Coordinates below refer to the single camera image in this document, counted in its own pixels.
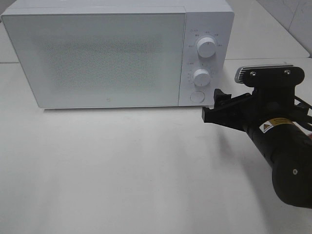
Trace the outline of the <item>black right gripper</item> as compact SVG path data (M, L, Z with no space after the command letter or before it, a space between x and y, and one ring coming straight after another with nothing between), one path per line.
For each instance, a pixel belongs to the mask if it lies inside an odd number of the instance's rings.
M204 123L213 123L244 132L262 132L260 127L270 119L286 118L284 124L272 127L276 132L295 132L290 113L294 108L295 87L254 88L237 97L214 90L214 108L202 107Z

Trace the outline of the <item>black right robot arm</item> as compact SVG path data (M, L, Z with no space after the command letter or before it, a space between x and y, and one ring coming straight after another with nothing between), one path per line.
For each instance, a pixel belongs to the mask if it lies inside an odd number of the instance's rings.
M237 97L214 91L214 107L202 118L245 132L272 168L275 193L288 205L312 207L312 140L307 108L295 105L294 88L255 88Z

